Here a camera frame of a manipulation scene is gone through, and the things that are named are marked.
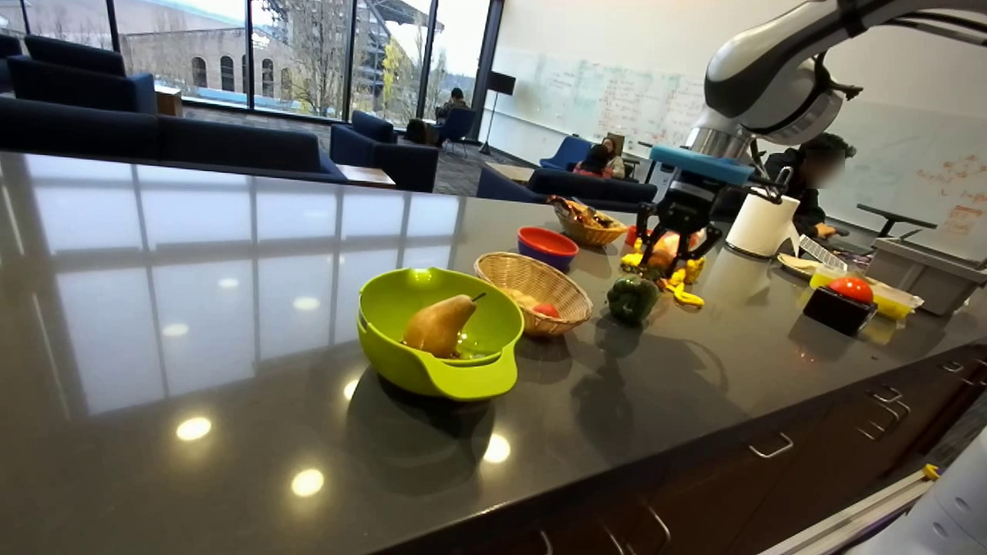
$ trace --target woven basket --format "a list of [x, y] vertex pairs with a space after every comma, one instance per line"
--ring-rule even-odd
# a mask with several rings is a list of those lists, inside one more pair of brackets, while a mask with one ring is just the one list
[[594, 225], [594, 221], [576, 221], [564, 206], [557, 204], [557, 216], [563, 221], [563, 232], [572, 233], [575, 240], [580, 245], [590, 245], [590, 246], [606, 246], [606, 245], [615, 245], [618, 237], [625, 233], [625, 225], [610, 220], [615, 225], [601, 229], [601, 225]]
[[560, 307], [560, 317], [549, 317], [523, 306], [529, 335], [563, 335], [590, 321], [594, 301], [586, 291], [540, 258], [520, 252], [486, 252], [476, 258], [476, 270], [502, 292], [520, 291]]

